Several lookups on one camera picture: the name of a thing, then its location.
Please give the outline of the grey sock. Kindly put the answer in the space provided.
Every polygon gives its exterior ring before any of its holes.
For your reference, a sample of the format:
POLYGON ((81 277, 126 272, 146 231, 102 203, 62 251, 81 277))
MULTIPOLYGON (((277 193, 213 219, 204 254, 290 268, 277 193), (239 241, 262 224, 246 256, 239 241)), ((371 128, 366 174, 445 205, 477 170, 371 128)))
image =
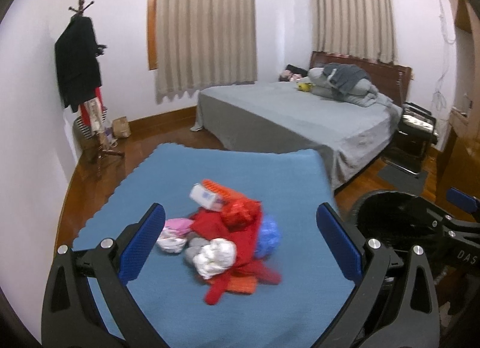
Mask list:
POLYGON ((185 262, 193 265, 193 258, 209 243, 209 240, 199 236, 196 232, 189 232, 186 236, 186 247, 184 251, 185 262))

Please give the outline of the large white paper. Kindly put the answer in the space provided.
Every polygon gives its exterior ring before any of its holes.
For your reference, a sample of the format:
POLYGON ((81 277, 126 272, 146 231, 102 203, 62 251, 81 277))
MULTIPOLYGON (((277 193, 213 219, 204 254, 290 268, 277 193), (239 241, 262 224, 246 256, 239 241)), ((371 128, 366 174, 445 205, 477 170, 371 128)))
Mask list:
POLYGON ((203 279, 210 280, 229 270, 235 263, 237 247, 229 240, 215 238, 194 257, 193 265, 203 279))

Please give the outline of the blue plastic bag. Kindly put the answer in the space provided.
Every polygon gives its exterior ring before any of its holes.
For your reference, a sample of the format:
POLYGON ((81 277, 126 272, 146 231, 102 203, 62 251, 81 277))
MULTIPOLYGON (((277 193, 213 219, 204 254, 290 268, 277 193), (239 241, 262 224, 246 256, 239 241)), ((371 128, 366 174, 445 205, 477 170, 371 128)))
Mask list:
POLYGON ((269 257, 280 245, 281 232, 278 223, 271 215, 265 215, 262 218, 254 256, 256 259, 269 257))

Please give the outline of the red cloth garment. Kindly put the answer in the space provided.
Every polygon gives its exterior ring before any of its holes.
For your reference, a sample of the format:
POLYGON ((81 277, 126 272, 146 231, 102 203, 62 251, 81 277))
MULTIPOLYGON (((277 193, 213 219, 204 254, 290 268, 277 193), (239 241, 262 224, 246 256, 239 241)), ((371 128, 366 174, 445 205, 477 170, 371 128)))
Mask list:
POLYGON ((234 276, 255 277, 272 285, 281 283, 281 274, 254 256, 261 218, 258 206, 245 216, 226 217, 205 209, 193 215, 191 230, 207 241, 193 257, 193 265, 203 280, 213 281, 204 297, 208 305, 219 302, 234 276))

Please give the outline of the grey floor mat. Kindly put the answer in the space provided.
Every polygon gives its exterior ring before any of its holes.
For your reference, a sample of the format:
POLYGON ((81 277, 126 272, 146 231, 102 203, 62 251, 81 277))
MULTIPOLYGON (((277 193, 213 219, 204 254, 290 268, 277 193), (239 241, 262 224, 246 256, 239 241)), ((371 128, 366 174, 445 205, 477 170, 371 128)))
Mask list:
POLYGON ((400 192, 420 195, 425 187, 428 172, 412 174, 391 165, 385 165, 377 175, 400 192))

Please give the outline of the black bedside chair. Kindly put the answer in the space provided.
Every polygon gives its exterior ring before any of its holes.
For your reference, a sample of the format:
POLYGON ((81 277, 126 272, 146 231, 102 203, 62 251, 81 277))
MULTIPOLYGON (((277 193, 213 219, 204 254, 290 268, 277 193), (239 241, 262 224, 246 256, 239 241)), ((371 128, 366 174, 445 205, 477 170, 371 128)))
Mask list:
POLYGON ((428 148, 439 140, 436 123, 429 110, 406 101, 393 138, 382 153, 383 161, 414 176, 420 174, 428 148))

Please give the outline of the pink face mask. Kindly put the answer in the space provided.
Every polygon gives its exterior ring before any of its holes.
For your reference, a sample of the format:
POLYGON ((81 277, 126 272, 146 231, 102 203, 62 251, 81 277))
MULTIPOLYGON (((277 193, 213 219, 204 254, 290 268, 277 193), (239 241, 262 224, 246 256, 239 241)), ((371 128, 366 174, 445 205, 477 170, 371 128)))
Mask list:
POLYGON ((165 228, 175 232, 177 236, 184 237, 191 231, 192 219, 188 218, 173 218, 165 221, 165 228))

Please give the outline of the orange foam net lower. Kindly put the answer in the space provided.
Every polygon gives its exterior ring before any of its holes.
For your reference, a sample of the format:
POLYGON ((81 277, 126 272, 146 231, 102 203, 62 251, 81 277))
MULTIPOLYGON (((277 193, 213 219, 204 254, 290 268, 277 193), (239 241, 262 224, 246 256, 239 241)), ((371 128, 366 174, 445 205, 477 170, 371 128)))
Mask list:
POLYGON ((256 277, 232 274, 224 290, 234 294, 254 294, 257 285, 258 279, 256 277))

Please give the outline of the checkered basket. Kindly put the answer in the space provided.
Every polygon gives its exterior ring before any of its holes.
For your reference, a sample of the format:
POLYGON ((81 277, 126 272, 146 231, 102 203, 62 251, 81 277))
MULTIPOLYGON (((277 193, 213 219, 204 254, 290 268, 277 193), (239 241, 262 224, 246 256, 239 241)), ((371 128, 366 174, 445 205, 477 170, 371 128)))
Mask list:
MULTIPOLYGON (((105 128, 105 138, 103 138, 104 148, 110 148, 110 143, 107 137, 107 108, 103 107, 102 112, 103 127, 105 128)), ((78 116, 73 123, 73 133, 76 140, 80 144, 80 148, 83 151, 90 151, 94 148, 98 148, 98 139, 96 135, 92 135, 90 126, 89 112, 85 106, 80 106, 80 116, 78 116)))

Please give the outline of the brown paper bag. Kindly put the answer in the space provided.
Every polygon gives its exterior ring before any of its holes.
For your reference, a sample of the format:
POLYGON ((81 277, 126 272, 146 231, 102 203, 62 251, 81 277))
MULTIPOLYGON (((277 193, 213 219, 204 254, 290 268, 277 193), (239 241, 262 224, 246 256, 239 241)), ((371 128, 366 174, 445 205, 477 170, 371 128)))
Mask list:
POLYGON ((115 138, 129 138, 131 130, 126 116, 114 119, 112 121, 112 132, 115 138))

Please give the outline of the red hanging garment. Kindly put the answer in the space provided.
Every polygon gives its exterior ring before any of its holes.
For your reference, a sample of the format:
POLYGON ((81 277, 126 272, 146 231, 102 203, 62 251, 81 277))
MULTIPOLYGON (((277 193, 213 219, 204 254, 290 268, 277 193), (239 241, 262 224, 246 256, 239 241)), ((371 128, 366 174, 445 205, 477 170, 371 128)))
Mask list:
POLYGON ((97 87, 94 91, 94 98, 80 105, 80 118, 83 124, 90 128, 90 132, 98 133, 103 130, 103 112, 105 109, 101 88, 97 87))

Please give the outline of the bed with grey sheet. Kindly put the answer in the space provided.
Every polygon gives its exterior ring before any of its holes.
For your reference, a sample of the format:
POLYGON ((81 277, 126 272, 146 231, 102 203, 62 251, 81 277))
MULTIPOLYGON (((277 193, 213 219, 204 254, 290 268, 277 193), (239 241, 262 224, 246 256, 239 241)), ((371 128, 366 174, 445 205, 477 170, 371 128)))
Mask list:
POLYGON ((338 189, 387 147, 400 114, 386 96, 359 107, 301 92, 290 82, 225 85, 199 93, 192 131, 206 129, 234 151, 315 150, 338 189))

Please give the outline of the beige curtain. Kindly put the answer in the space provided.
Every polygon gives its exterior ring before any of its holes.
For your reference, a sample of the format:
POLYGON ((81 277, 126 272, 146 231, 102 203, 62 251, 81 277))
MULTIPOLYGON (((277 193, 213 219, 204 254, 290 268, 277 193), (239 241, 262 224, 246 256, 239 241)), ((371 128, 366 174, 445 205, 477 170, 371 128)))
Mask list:
POLYGON ((256 0, 148 0, 157 101, 257 79, 256 0))
POLYGON ((396 61, 391 0, 312 0, 312 46, 327 54, 396 61))

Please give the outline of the black hanging coat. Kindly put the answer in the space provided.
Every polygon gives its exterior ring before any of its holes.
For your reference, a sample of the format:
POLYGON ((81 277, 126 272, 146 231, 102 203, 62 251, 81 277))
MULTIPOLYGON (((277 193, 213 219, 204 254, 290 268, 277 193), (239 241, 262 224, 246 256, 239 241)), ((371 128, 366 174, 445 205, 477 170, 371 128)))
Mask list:
POLYGON ((58 90, 65 108, 73 113, 86 101, 96 97, 103 86, 97 57, 103 53, 90 17, 71 19, 55 42, 55 67, 58 90))

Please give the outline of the wooden coat rack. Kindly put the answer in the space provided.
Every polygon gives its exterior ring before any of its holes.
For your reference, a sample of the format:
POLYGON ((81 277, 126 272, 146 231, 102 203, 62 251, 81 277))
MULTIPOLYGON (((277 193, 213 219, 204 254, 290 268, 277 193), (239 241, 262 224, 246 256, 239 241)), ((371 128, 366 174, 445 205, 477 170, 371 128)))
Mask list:
MULTIPOLYGON (((78 7, 75 8, 73 6, 70 6, 68 9, 74 13, 74 17, 82 16, 84 15, 84 12, 94 4, 94 1, 90 1, 88 4, 86 4, 86 0, 78 0, 78 7)), ((101 171, 102 171, 102 163, 103 160, 107 156, 112 156, 112 157, 120 157, 123 159, 125 157, 125 153, 121 151, 117 151, 114 149, 114 142, 112 142, 109 138, 108 141, 110 143, 110 148, 104 148, 103 143, 105 136, 108 137, 108 135, 105 135, 105 128, 103 127, 103 130, 101 130, 98 133, 92 133, 92 135, 96 135, 98 139, 98 148, 97 152, 95 155, 95 158, 92 159, 92 162, 96 164, 97 166, 97 177, 101 177, 101 171)))

